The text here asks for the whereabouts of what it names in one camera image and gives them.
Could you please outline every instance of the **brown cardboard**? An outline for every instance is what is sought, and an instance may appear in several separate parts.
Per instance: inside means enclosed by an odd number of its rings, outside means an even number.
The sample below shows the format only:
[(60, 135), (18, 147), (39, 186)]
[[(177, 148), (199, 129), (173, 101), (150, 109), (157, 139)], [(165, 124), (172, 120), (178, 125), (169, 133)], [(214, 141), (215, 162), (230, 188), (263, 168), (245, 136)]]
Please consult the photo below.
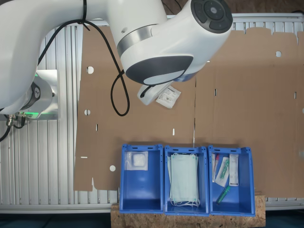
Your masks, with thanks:
[[(120, 64), (110, 29), (101, 29)], [(123, 143), (192, 146), (195, 118), (196, 146), (249, 146), (256, 188), (268, 197), (304, 197), (304, 33), (298, 38), (299, 45), (292, 33), (232, 31), (197, 74), (196, 88), (195, 79), (173, 84), (181, 95), (171, 110), (156, 102), (143, 105), (136, 97), (141, 85), (124, 76), (131, 109), (119, 117), (110, 101), (117, 70), (99, 33), (85, 29), (74, 190), (91, 191), (92, 178), (97, 189), (117, 189)], [(91, 75), (88, 66), (94, 67)], [(114, 101), (120, 112), (126, 110), (120, 80)]]
[[(101, 30), (121, 67), (110, 28), (101, 27)], [(195, 78), (174, 84), (181, 95), (174, 107), (168, 109), (156, 102), (149, 106), (142, 104), (137, 98), (141, 85), (124, 76), (131, 107), (127, 116), (119, 117), (110, 100), (111, 86), (118, 72), (104, 40), (95, 29), (84, 29), (82, 56), (74, 190), (92, 191), (92, 178), (96, 189), (116, 190), (120, 185), (124, 143), (193, 145)], [(88, 66), (94, 68), (91, 75), (86, 72)], [(127, 102), (120, 80), (114, 88), (114, 102), (124, 113)], [(90, 110), (91, 114), (86, 116), (85, 110)], [(114, 172), (110, 171), (111, 165), (116, 167)]]
[(269, 197), (304, 197), (303, 47), (303, 33), (298, 46), (292, 33), (233, 31), (197, 75), (195, 144), (251, 147)]

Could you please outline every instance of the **face mask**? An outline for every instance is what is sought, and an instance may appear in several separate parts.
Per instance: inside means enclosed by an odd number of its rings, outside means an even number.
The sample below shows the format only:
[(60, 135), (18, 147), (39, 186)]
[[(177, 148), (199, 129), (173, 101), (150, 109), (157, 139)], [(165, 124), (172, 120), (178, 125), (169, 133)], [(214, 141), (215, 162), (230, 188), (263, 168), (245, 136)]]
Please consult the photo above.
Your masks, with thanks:
[(170, 198), (174, 206), (198, 206), (198, 157), (195, 154), (173, 154), (168, 157), (171, 183)]

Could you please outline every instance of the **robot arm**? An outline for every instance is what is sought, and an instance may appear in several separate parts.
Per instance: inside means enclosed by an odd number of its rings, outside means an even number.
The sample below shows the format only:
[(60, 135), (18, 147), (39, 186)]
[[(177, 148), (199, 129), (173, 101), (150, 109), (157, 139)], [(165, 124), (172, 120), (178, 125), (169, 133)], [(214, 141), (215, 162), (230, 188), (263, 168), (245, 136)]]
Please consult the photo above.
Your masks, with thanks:
[[(0, 5), (0, 114), (18, 112), (28, 102), (43, 38), (62, 23), (81, 19), (83, 7), (82, 0)], [(87, 0), (86, 18), (109, 23), (126, 75), (147, 86), (191, 78), (222, 46), (232, 25), (224, 0), (189, 0), (170, 20), (160, 0)]]

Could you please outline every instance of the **blue bin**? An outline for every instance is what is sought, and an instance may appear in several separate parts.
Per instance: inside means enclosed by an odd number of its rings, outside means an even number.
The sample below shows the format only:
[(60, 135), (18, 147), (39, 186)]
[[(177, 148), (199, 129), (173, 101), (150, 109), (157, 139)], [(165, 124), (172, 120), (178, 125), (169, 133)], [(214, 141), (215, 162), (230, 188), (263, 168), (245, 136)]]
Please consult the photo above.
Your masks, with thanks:
[[(238, 154), (238, 186), (230, 188), (223, 201), (218, 205), (216, 202), (224, 187), (212, 182), (212, 153), (219, 154), (219, 163), (216, 175), (219, 172), (223, 157), (230, 154)], [(256, 215), (255, 188), (253, 181), (253, 165), (251, 149), (245, 148), (215, 148), (208, 147), (209, 155), (209, 197), (211, 215), (250, 216)]]
[[(198, 161), (198, 185), (199, 185), (199, 207), (176, 207), (170, 202), (170, 179), (168, 172), (168, 156), (174, 153), (197, 154)], [(208, 163), (207, 163), (206, 147), (198, 148), (181, 148), (181, 147), (165, 147), (165, 214), (166, 215), (186, 215), (186, 216), (209, 216), (209, 198), (208, 198)]]
[[(148, 151), (148, 170), (125, 170), (128, 151)], [(162, 145), (122, 147), (120, 213), (163, 213)]]

